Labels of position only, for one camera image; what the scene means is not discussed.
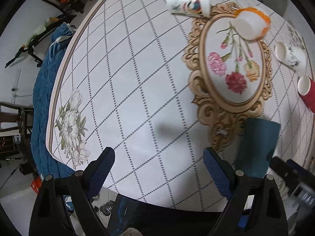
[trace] white flower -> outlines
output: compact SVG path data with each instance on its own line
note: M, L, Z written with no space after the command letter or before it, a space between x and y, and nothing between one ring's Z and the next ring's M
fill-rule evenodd
M82 103L82 96L78 89L74 89L70 96L70 110L76 111Z
M62 135L66 146L75 149L79 145L75 112L67 111L62 122Z
M90 156L90 151L84 149L85 142L81 141L80 145L77 146L77 151L74 151L73 156L73 168L76 169L78 165L83 164Z

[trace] cable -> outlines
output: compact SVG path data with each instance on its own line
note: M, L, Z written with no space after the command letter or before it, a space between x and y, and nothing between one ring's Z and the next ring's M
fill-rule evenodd
M4 183L2 184L2 186L0 187L0 189L4 186L4 184L8 181L8 179L13 175L13 173L17 170L17 168L24 162L24 160L12 171L12 173L10 174L10 176L8 176L8 178L4 181Z
M32 96L32 95L25 95L25 96L15 96L15 98L21 98L21 97L29 97L29 96Z

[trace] table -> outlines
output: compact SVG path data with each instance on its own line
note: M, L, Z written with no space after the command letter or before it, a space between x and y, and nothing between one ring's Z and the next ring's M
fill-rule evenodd
M171 15L165 0L99 0L57 74L46 137L50 154L83 170L110 146L116 160L104 187L194 211L223 210L226 199L202 153L213 145L233 164L247 117L280 123L275 154L304 165L314 116L299 98L297 79L313 77L310 62L294 71L273 50L276 41L306 50L303 38L256 0L210 1L212 17L200 19ZM270 30L254 42L230 25L235 10L248 6L271 18Z

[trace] blue blanket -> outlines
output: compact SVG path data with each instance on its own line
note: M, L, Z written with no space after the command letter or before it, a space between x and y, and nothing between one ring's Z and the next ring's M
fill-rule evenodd
M51 37L51 43L60 36L73 36L73 32L63 23ZM56 42L50 46L43 65L38 73L33 92L34 122L31 137L31 149L39 174L52 174L55 178L67 177L74 170L53 159L46 148L46 127L48 123L49 103L56 75L71 38Z

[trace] diamond pattern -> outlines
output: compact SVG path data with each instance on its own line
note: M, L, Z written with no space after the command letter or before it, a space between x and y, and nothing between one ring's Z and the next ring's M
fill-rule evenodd
M291 41L287 23L256 0L211 0L211 4L229 1L241 7L259 6L271 17L264 41L271 48L273 90L261 118L281 124L275 153L303 165L313 114L299 98L298 73L274 56L275 42ZM167 12L165 0L106 0L70 55L57 107L67 102L74 88L80 90L89 160L106 146L115 149L105 187L164 207L222 211L226 199L202 158L211 145L209 128L197 120L198 106L192 103L194 95L187 85L190 71L181 61L191 27L190 18ZM309 62L301 70L312 77ZM60 150L58 134L53 131L48 137L53 139L55 157L72 167ZM240 141L237 136L220 157L233 164Z

